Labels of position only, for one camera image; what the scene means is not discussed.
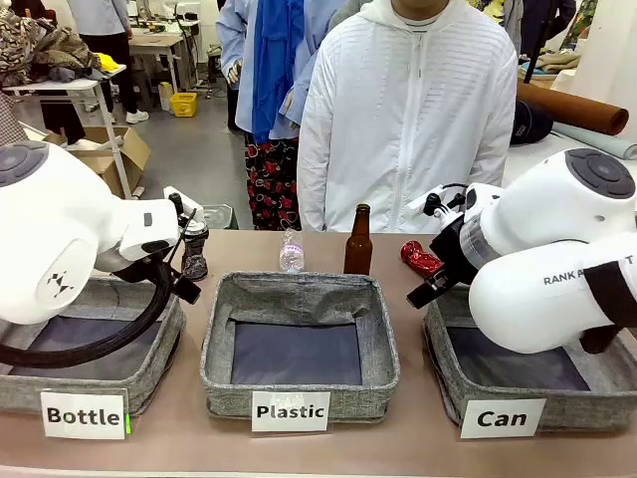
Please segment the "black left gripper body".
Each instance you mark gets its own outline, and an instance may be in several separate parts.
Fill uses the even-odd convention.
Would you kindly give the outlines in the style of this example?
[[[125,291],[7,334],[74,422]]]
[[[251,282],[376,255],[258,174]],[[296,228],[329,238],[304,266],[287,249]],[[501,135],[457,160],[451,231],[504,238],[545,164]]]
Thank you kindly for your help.
[[[164,261],[169,248],[153,252],[149,256],[131,261],[124,259],[115,249],[107,250],[97,256],[97,269],[110,273],[128,282],[149,281],[152,284],[172,284],[171,267]]]

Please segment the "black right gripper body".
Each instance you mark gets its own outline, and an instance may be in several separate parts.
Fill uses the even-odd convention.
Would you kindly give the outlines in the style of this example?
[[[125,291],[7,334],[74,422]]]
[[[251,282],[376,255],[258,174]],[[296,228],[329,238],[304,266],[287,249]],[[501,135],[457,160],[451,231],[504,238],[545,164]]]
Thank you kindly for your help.
[[[436,288],[452,288],[457,284],[469,286],[472,283],[472,264],[462,251],[460,232],[464,218],[458,217],[432,240],[431,251],[442,262],[434,273]]]

